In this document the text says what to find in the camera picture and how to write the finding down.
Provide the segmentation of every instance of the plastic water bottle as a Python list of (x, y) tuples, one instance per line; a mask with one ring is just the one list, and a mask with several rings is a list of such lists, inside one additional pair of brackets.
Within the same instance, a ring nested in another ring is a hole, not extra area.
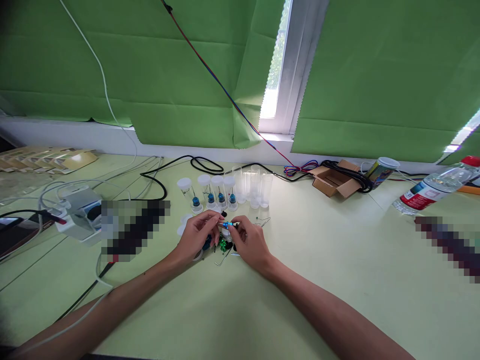
[(467, 156), (441, 174), (433, 173), (400, 196), (393, 206), (401, 213), (415, 215), (430, 204), (460, 189), (475, 175), (480, 157)]

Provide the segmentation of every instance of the clear plastic tube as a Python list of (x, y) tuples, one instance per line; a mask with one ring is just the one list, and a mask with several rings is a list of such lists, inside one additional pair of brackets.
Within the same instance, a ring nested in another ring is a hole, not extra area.
[(203, 198), (205, 199), (205, 205), (207, 209), (214, 209), (217, 207), (217, 202), (214, 195), (214, 187), (210, 179), (210, 175), (203, 174), (200, 175), (197, 179), (198, 184), (200, 185), (201, 192), (203, 193)]
[(188, 202), (191, 211), (194, 214), (200, 214), (204, 210), (204, 206), (200, 203), (200, 199), (195, 194), (194, 187), (192, 186), (192, 180), (190, 180), (188, 177), (184, 177), (178, 180), (176, 185), (181, 190), (181, 193)]
[(272, 183), (274, 176), (272, 174), (264, 174), (261, 177), (260, 206), (268, 208), (270, 205), (270, 193), (272, 191)]
[(215, 194), (216, 202), (221, 210), (227, 208), (227, 200), (225, 199), (224, 178), (221, 175), (215, 175), (211, 178), (213, 186), (213, 193)]
[(225, 176), (223, 184), (225, 185), (227, 207), (230, 211), (235, 211), (239, 208), (235, 178), (233, 176)]
[(244, 204), (247, 201), (246, 197), (246, 186), (244, 174), (241, 166), (234, 166), (231, 168), (233, 177), (235, 178), (235, 187), (236, 187), (236, 201), (239, 204)]
[(260, 171), (260, 166), (252, 165), (250, 170), (244, 173), (245, 175), (245, 197), (247, 201), (251, 201), (251, 186), (252, 186), (252, 174), (256, 174)]
[(262, 189), (260, 166), (252, 165), (250, 173), (250, 207), (252, 209), (258, 209), (260, 207), (260, 195)]

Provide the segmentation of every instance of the hand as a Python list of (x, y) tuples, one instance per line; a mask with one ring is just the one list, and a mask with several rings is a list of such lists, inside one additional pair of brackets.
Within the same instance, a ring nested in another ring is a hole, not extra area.
[(231, 225), (228, 226), (228, 230), (241, 258), (254, 270), (264, 274), (275, 257), (267, 247), (263, 229), (253, 225), (244, 215), (234, 217), (231, 222), (240, 223), (238, 230)]
[(202, 249), (205, 240), (211, 235), (210, 247), (218, 245), (220, 232), (218, 222), (224, 217), (213, 210), (204, 211), (186, 222), (185, 230), (176, 248), (172, 251), (178, 260), (188, 264)]

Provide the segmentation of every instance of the orange object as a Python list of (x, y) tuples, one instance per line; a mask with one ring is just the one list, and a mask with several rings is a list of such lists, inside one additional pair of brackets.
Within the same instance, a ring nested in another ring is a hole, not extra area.
[(462, 187), (459, 188), (457, 191), (462, 192), (462, 193), (469, 193), (469, 194), (480, 195), (480, 187), (462, 186)]

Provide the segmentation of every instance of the window pane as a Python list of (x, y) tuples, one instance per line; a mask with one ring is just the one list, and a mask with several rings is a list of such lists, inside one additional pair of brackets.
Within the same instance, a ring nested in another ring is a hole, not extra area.
[(261, 104), (260, 118), (273, 119), (277, 111), (277, 100), (279, 98), (279, 83), (284, 62), (285, 43), (287, 40), (287, 29), (289, 26), (290, 9), (292, 0), (285, 0), (281, 13), (280, 27), (276, 36), (275, 48), (271, 59), (270, 72), (266, 82), (265, 95)]

